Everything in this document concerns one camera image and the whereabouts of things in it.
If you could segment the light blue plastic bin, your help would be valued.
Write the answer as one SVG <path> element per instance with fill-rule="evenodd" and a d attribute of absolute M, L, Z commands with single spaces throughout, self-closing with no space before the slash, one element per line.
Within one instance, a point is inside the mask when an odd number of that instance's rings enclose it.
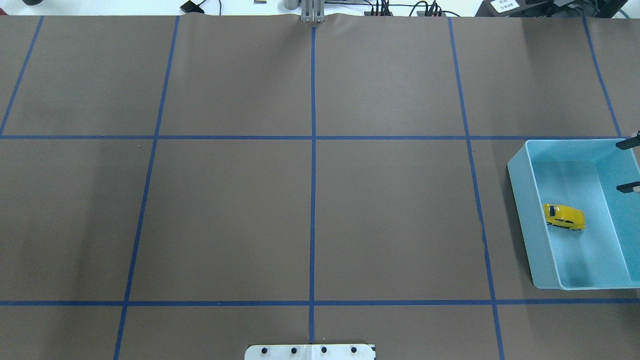
<path fill-rule="evenodd" d="M 507 169 L 532 282 L 538 289 L 639 287 L 638 193 L 617 186 L 639 180 L 633 150 L 616 139 L 530 139 Z M 586 228 L 548 226 L 543 204 L 585 214 Z"/>

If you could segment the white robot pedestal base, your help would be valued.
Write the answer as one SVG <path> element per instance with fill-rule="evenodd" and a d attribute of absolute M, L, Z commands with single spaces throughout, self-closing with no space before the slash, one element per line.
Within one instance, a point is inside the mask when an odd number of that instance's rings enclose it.
<path fill-rule="evenodd" d="M 247 347 L 245 360 L 375 360 L 374 345 L 338 344 L 256 344 Z"/>

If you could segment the yellow beetle toy car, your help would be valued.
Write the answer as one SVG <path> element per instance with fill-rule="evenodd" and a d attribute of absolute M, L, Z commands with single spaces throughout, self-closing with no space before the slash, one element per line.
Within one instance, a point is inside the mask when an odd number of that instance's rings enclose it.
<path fill-rule="evenodd" d="M 580 209 L 567 205 L 543 203 L 542 212 L 547 226 L 571 231 L 583 231 L 586 228 L 586 215 Z"/>

